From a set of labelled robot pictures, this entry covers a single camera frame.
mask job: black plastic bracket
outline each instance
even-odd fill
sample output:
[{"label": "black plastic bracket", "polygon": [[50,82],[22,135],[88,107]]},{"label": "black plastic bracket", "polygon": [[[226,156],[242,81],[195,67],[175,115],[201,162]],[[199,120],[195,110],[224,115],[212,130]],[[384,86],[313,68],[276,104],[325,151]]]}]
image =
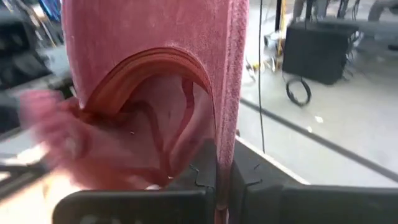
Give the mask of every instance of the black plastic bracket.
[{"label": "black plastic bracket", "polygon": [[398,190],[304,185],[236,141],[229,223],[398,222]]},{"label": "black plastic bracket", "polygon": [[216,146],[206,141],[166,189],[77,192],[58,203],[53,223],[214,223],[215,186]]}]

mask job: black metal frame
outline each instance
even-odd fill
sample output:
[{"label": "black metal frame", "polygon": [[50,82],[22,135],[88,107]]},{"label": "black metal frame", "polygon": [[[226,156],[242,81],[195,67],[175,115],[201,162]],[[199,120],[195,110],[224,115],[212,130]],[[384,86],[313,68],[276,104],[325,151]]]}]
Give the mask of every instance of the black metal frame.
[{"label": "black metal frame", "polygon": [[398,222],[398,189],[305,185],[236,141],[231,224]]},{"label": "black metal frame", "polygon": [[43,177],[48,170],[43,163],[38,162],[28,166],[0,164],[0,172],[10,174],[0,181],[0,200],[3,200]]}]

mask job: black cable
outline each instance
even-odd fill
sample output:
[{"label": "black cable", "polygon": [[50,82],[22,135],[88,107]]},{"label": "black cable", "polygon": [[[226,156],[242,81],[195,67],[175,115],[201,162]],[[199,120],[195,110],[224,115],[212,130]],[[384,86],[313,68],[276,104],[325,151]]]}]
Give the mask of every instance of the black cable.
[{"label": "black cable", "polygon": [[354,77],[354,72],[349,70],[347,68],[347,66],[350,66],[351,68],[355,69],[356,72],[361,73],[365,78],[368,78],[368,76],[360,69],[358,68],[355,64],[354,64],[354,54],[353,54],[353,50],[354,50],[354,42],[357,41],[360,38],[361,34],[355,35],[354,38],[350,38],[348,41],[348,51],[346,53],[346,60],[343,64],[344,66],[344,71],[347,71],[349,73],[349,75],[351,75],[352,77]]},{"label": "black cable", "polygon": [[[296,97],[294,97],[294,94],[290,91],[290,85],[293,83],[297,83],[297,82],[301,83],[305,88],[305,92],[307,92],[307,99],[304,102],[299,102],[296,99]],[[291,102],[293,102],[295,105],[297,105],[299,107],[303,107],[303,106],[306,106],[307,104],[309,104],[309,102],[311,101],[311,98],[312,98],[310,86],[303,80],[302,77],[292,78],[291,80],[289,80],[286,83],[286,94],[287,94],[287,97],[289,97],[289,99],[291,100]]]},{"label": "black cable", "polygon": [[358,10],[359,10],[359,2],[360,0],[355,0],[354,6],[351,10],[351,14],[352,14],[352,19],[355,21],[356,20],[356,15],[358,14]]},{"label": "black cable", "polygon": [[262,25],[262,0],[260,0],[260,20],[259,20],[259,114],[260,114],[260,125],[261,125],[261,143],[262,152],[266,153],[266,147],[264,143],[264,127],[262,126],[262,105],[261,105],[261,25]]},{"label": "black cable", "polygon": [[286,78],[285,78],[285,73],[282,72],[282,78],[284,79],[285,84],[287,83]]},{"label": "black cable", "polygon": [[337,18],[344,18],[346,11],[343,12],[343,7],[345,6],[345,4],[346,3],[343,0],[340,0],[340,4],[339,4],[338,10],[337,10]]}]

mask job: concrete floor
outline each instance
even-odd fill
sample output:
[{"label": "concrete floor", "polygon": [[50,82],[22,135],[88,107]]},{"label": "concrete floor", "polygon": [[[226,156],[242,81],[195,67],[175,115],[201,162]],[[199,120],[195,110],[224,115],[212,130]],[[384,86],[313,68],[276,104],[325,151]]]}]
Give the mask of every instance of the concrete floor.
[{"label": "concrete floor", "polygon": [[[292,0],[287,1],[287,18],[291,17]],[[357,18],[366,18],[373,1],[360,4]],[[264,1],[269,22],[263,9],[263,34],[274,28],[276,0]],[[338,2],[332,3],[328,13],[335,15]],[[259,27],[259,0],[251,1],[246,55],[257,60]],[[280,72],[268,70],[261,74],[262,107],[284,119],[321,136],[375,164],[398,172],[398,76],[396,59],[356,57],[355,68],[333,86],[308,81],[312,101],[299,108],[289,101],[285,82]],[[258,105],[258,82],[247,72],[243,74],[241,97]],[[303,90],[295,90],[296,95]],[[238,129],[241,137],[261,148],[259,112],[241,105]],[[266,154],[308,180],[311,184],[353,185],[367,187],[398,187],[398,183],[373,170],[347,159],[335,151],[299,134],[274,120],[263,116]]]}]

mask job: black speaker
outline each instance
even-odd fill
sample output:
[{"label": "black speaker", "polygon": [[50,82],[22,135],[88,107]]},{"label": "black speaker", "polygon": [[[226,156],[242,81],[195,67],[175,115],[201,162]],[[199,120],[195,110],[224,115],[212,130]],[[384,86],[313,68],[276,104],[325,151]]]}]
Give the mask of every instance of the black speaker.
[{"label": "black speaker", "polygon": [[296,22],[287,28],[284,72],[331,85],[343,75],[356,26]]}]

